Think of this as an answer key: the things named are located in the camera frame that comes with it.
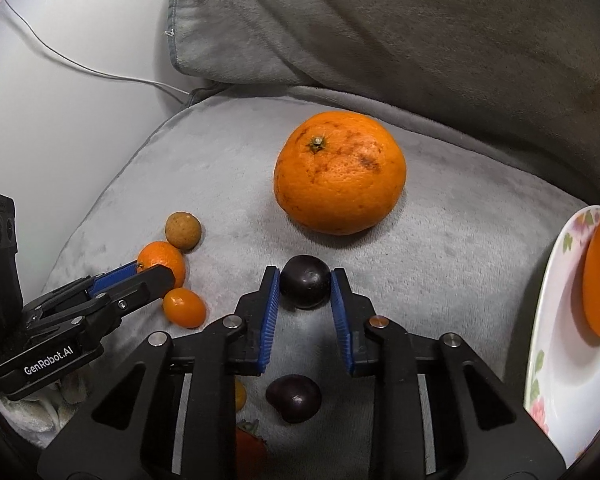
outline gray blanket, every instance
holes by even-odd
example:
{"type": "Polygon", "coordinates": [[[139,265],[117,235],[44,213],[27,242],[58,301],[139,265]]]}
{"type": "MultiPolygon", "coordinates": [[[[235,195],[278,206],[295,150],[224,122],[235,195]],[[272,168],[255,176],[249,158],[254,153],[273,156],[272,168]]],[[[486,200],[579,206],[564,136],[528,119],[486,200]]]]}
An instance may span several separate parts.
{"type": "Polygon", "coordinates": [[[368,96],[600,203],[600,0],[171,0],[168,28],[184,73],[368,96]]]}
{"type": "MultiPolygon", "coordinates": [[[[365,235],[298,230],[273,197],[278,152],[299,123],[351,99],[310,88],[238,88],[179,113],[103,193],[46,288],[132,260],[164,236],[171,212],[191,211],[204,237],[187,255],[186,286],[206,301],[208,320],[231,313],[241,294],[257,288],[265,266],[314,254],[345,267],[354,291],[408,330],[461,333],[522,401],[546,250],[583,203],[529,173],[436,139],[470,141],[446,126],[355,98],[355,109],[383,120],[404,150],[404,194],[365,235]]],[[[168,323],[159,302],[125,317],[94,362],[96,382],[154,330],[190,333],[168,323]]],[[[264,479],[366,478],[373,387],[346,374],[328,306],[282,309],[267,373],[244,383],[249,399],[238,418],[260,420],[271,456],[264,479]],[[324,397],[318,415],[297,426],[284,424],[264,397],[273,379],[289,373],[314,379],[324,397]]]]}

